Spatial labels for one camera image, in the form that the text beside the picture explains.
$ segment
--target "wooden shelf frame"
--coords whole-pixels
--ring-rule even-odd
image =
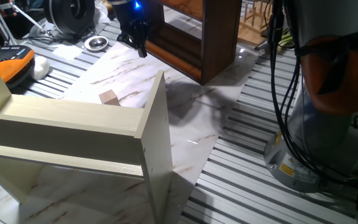
[[[150,54],[204,85],[233,63],[236,55],[241,0],[140,0],[150,19]],[[165,23],[163,5],[180,10],[181,2],[202,3],[201,40]]]
[[[0,185],[24,202],[45,164],[144,179],[160,224],[173,174],[163,71],[144,109],[12,95],[0,77]]]

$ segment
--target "dark wooden frame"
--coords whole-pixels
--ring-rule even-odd
[[[139,1],[145,17],[150,19],[147,51],[153,56],[202,85],[234,61],[241,0],[204,0],[201,40],[167,24],[164,21],[163,2]],[[198,17],[186,15],[200,21]]]

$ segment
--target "white marble sheet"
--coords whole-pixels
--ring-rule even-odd
[[[0,220],[149,224],[154,219],[142,179],[45,166],[21,205],[0,187]]]
[[[166,21],[200,35],[198,21],[165,10]],[[172,224],[177,222],[256,59],[250,48],[239,44],[236,61],[200,86],[155,57],[139,58],[136,51],[116,44],[63,99],[100,103],[98,94],[112,89],[122,106],[142,108],[157,70],[165,72],[175,174],[164,223]],[[137,181],[47,166],[23,205],[0,187],[0,219],[6,223],[152,223],[143,184]],[[127,188],[140,185],[126,192],[116,186],[118,182]]]
[[[246,47],[239,47],[236,61],[207,85],[200,86],[153,56],[139,58],[134,50],[116,44],[63,99],[100,103],[98,94],[112,89],[121,106],[142,108],[157,70],[165,72],[173,170],[177,174],[166,223],[174,223],[256,58]]]

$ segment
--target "white ball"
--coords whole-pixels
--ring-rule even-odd
[[[45,57],[36,56],[35,57],[34,74],[32,74],[31,77],[34,80],[43,79],[49,72],[49,67],[50,67],[50,63]]]

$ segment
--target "metal grating floor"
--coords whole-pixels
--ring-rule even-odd
[[[279,101],[294,68],[293,51],[277,57]],[[261,56],[229,113],[179,224],[358,223],[355,191],[343,189],[345,196],[301,194],[270,174],[264,147],[278,130],[270,92],[270,62]]]

